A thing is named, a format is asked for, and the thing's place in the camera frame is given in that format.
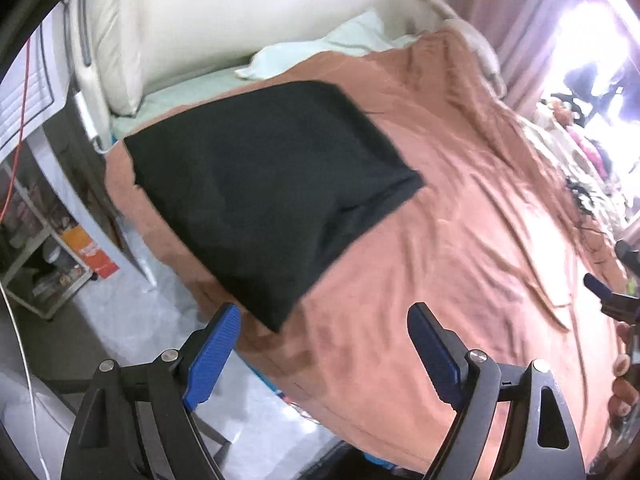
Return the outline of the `orange-brown bed blanket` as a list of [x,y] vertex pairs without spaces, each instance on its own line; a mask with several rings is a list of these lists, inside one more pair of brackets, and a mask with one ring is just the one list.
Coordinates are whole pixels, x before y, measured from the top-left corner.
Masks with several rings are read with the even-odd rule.
[[240,307],[238,350],[247,363],[363,451],[424,470],[454,417],[407,332],[409,308],[423,302],[496,361],[548,361],[582,452],[596,456],[618,344],[582,278],[594,273],[622,289],[625,274],[562,172],[489,93],[458,32],[443,29],[361,58],[322,52],[137,132],[194,107],[303,80],[340,88],[424,183],[348,246],[278,332],[224,289],[136,185],[128,136],[106,159],[112,201],[203,311],[226,301]]

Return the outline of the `light green pillow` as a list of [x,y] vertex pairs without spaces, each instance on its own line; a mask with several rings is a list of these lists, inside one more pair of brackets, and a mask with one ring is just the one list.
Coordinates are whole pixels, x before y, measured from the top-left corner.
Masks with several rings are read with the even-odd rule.
[[384,34],[380,17],[375,11],[369,10],[338,25],[322,38],[280,42],[264,47],[253,55],[250,64],[238,68],[235,76],[243,80],[265,80],[281,75],[322,52],[363,56],[393,46],[393,41]]

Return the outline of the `cream padded headboard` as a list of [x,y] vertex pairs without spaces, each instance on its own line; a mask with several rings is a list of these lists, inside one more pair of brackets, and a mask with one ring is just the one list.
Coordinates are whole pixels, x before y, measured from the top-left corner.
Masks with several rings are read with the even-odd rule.
[[132,116],[156,90],[319,38],[373,8],[388,36],[430,27],[428,0],[70,0],[70,50],[96,122]]

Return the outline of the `black garment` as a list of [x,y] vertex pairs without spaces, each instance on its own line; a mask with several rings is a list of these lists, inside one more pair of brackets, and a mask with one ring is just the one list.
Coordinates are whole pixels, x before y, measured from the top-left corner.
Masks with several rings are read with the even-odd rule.
[[194,107],[124,144],[160,216],[273,332],[424,183],[340,88],[318,80]]

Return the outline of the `light green bed sheet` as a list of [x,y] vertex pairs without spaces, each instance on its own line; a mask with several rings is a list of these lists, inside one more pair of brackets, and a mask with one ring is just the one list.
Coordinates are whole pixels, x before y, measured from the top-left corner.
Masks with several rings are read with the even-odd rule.
[[[416,41],[416,36],[406,35],[392,39],[393,47],[387,50],[407,47]],[[242,67],[230,67],[224,70],[198,76],[167,87],[146,96],[134,117],[114,117],[112,127],[117,141],[143,128],[149,122],[160,119],[176,107],[191,106],[210,101],[232,90],[239,89],[262,80],[243,80],[235,76]]]

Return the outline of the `white plush toy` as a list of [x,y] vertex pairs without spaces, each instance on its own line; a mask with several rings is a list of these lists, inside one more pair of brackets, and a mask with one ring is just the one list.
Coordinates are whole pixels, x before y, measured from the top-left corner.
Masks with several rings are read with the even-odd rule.
[[501,75],[498,55],[485,36],[469,22],[462,20],[444,0],[428,0],[428,4],[442,21],[441,28],[447,27],[456,30],[463,37],[466,45],[475,55],[477,64],[495,97],[497,99],[504,98],[506,83]]

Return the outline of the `pink plush toy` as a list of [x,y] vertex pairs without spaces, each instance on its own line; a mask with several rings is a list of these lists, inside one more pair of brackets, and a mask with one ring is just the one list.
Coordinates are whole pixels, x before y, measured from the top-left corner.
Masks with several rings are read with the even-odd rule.
[[608,180],[612,174],[613,163],[605,149],[597,141],[590,140],[585,136],[578,136],[577,144],[593,164],[593,167],[596,168],[600,178]]

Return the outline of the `white bedside cart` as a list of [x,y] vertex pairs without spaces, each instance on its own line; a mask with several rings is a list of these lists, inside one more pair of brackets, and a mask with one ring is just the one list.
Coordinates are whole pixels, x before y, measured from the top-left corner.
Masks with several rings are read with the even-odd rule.
[[118,269],[104,162],[85,116],[63,20],[49,16],[1,83],[1,284],[12,306],[45,321]]

